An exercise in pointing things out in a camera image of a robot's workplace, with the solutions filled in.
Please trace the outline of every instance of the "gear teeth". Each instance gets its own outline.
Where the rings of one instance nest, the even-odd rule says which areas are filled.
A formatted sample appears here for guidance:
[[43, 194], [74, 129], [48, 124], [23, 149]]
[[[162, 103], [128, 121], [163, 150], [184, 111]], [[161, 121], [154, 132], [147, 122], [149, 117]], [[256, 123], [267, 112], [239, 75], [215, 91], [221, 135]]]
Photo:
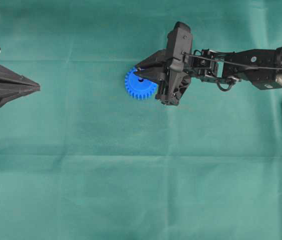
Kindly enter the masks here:
[[134, 74], [137, 71], [136, 68], [132, 68], [126, 75], [124, 80], [125, 89], [128, 94], [137, 99], [137, 100], [145, 100], [148, 99], [151, 95], [153, 95], [154, 91], [157, 88], [157, 84], [153, 82], [149, 82], [149, 80], [144, 79], [143, 83], [147, 83], [145, 88], [142, 89], [143, 85], [140, 85], [138, 81], [138, 77]]

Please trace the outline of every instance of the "green cloth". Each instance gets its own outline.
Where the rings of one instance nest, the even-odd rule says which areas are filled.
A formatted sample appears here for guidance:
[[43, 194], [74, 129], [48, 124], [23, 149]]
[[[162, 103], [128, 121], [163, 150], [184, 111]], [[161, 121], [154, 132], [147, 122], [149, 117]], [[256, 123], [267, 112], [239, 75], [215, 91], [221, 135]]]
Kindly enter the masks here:
[[282, 0], [0, 0], [0, 240], [282, 240], [282, 89], [124, 89], [176, 21], [193, 49], [282, 46]]

